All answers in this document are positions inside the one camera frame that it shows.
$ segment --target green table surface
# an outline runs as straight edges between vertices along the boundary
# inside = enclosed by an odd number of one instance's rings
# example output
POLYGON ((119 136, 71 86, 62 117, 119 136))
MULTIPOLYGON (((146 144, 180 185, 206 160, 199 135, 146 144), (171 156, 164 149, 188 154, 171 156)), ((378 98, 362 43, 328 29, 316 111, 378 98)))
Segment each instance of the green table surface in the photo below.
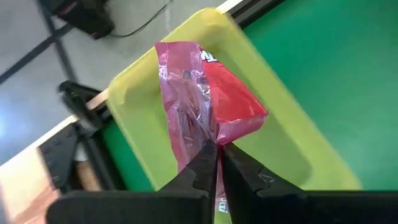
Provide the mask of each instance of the green table surface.
MULTIPOLYGON (((286 0, 244 33, 364 188, 398 190, 398 1, 286 0)), ((151 190, 116 124, 103 135, 127 187, 151 190)))

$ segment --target snack bag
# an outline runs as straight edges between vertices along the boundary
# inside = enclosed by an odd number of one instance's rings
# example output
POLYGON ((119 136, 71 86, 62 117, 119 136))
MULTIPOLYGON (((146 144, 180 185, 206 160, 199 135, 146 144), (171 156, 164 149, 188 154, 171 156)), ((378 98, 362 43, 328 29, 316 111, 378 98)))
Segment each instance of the snack bag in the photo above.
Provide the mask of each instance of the snack bag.
MULTIPOLYGON (((180 172, 211 139, 224 145, 258 130, 268 112, 228 69, 195 42, 158 42, 159 83, 180 172)), ((219 161, 216 209, 227 212, 219 161)))

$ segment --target black cable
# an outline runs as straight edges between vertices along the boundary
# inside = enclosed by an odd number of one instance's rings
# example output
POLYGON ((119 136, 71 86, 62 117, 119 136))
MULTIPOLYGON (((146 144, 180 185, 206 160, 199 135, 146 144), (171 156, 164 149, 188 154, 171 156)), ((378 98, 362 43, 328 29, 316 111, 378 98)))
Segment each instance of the black cable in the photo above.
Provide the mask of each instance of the black cable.
POLYGON ((142 26, 140 26, 140 28, 138 28, 138 29, 136 29, 136 30, 134 30, 134 31, 132 31, 131 33, 129 33, 129 34, 124 34, 124 35, 121 35, 121 34, 110 34, 110 36, 112 36, 112 37, 118 37, 118 38, 125 38, 125 37, 129 37, 129 36, 131 36, 131 35, 134 35, 134 34, 136 34, 136 33, 138 33, 138 32, 140 32, 142 29, 144 29, 148 24, 150 24, 150 22, 152 22, 158 15, 160 15, 162 12, 164 12, 164 10, 166 9, 166 7, 171 3, 171 2, 173 2, 174 0, 170 0, 168 3, 166 3, 163 7, 161 7, 146 23, 144 23, 144 25, 142 25, 142 26))

